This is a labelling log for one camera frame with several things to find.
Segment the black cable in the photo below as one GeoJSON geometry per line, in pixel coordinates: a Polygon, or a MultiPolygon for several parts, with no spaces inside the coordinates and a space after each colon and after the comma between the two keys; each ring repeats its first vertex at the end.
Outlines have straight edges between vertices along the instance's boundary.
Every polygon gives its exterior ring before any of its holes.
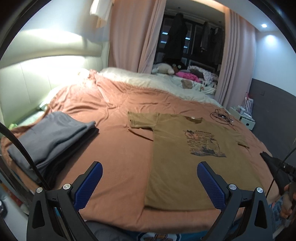
{"type": "Polygon", "coordinates": [[[269,187],[269,189],[268,189],[268,191],[267,191],[267,193],[266,193],[266,198],[267,198],[267,196],[268,196],[268,194],[269,194],[269,192],[270,192],[270,189],[271,189],[271,187],[272,187],[272,184],[274,183],[274,179],[275,179],[275,177],[276,177],[276,175],[278,174],[278,172],[279,172],[279,170],[280,170],[280,166],[281,166],[281,164],[283,164],[286,160],[287,160],[287,158],[294,152],[296,150],[296,147],[294,147],[287,155],[286,155],[286,157],[284,158],[284,160],[282,160],[282,162],[279,164],[279,167],[278,167],[278,169],[277,169],[277,171],[276,171],[276,173],[275,173],[275,175],[274,175],[274,178],[273,178],[273,180],[272,180],[272,182],[271,182],[271,184],[270,184],[270,187],[269,187]]]}
{"type": "Polygon", "coordinates": [[[215,112],[210,113],[210,117],[220,123],[220,124],[224,124],[224,125],[232,125],[233,120],[230,118],[229,114],[227,112],[225,112],[227,115],[220,113],[219,109],[215,109],[215,112]]]}
{"type": "Polygon", "coordinates": [[[15,135],[6,128],[5,125],[3,125],[0,122],[0,133],[2,133],[4,136],[6,136],[14,145],[15,147],[22,153],[22,155],[25,157],[25,159],[28,161],[34,172],[36,173],[37,177],[40,179],[43,188],[46,190],[50,190],[49,185],[45,181],[45,179],[42,177],[41,173],[38,171],[35,163],[33,162],[32,158],[30,157],[29,153],[26,151],[24,146],[20,143],[18,138],[15,137],[15,135]]]}

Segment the metal screw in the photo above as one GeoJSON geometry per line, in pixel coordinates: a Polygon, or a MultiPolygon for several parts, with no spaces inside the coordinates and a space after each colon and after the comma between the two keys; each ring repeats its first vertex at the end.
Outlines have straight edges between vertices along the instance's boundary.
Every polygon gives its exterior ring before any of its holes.
{"type": "Polygon", "coordinates": [[[36,192],[37,192],[37,193],[41,193],[42,190],[43,190],[43,188],[40,187],[40,188],[37,188],[37,189],[36,189],[36,192]]]}
{"type": "Polygon", "coordinates": [[[69,183],[63,185],[63,189],[67,190],[71,187],[71,185],[69,183]]]}
{"type": "Polygon", "coordinates": [[[231,190],[235,190],[237,187],[236,187],[234,184],[230,184],[230,185],[229,185],[229,188],[230,188],[231,190]]]}
{"type": "Polygon", "coordinates": [[[263,189],[262,188],[257,188],[257,192],[263,193],[263,189]]]}

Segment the white plush toy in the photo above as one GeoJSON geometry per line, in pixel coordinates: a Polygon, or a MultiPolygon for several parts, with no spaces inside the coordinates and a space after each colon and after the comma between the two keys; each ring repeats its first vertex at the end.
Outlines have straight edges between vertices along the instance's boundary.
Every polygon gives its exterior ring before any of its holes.
{"type": "Polygon", "coordinates": [[[160,63],[160,64],[153,65],[151,74],[156,74],[156,73],[173,75],[175,71],[169,64],[160,63]]]}

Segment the olive brown t-shirt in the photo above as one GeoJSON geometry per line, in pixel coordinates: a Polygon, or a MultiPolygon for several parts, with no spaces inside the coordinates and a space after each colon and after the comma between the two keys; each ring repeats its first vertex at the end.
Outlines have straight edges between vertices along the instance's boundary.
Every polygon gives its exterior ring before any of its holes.
{"type": "Polygon", "coordinates": [[[202,161],[240,189],[262,186],[238,148],[248,148],[238,132],[183,115],[129,112],[128,117],[132,128],[151,129],[154,134],[146,206],[163,210],[213,209],[197,177],[197,165],[202,161]]]}

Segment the white cloth hanging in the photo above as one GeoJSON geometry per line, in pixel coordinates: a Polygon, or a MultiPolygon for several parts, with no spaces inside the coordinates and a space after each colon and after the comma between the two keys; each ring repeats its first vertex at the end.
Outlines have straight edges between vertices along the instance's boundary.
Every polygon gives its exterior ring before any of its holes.
{"type": "Polygon", "coordinates": [[[97,28],[107,25],[110,10],[114,0],[94,0],[91,5],[90,15],[98,16],[97,28]]]}

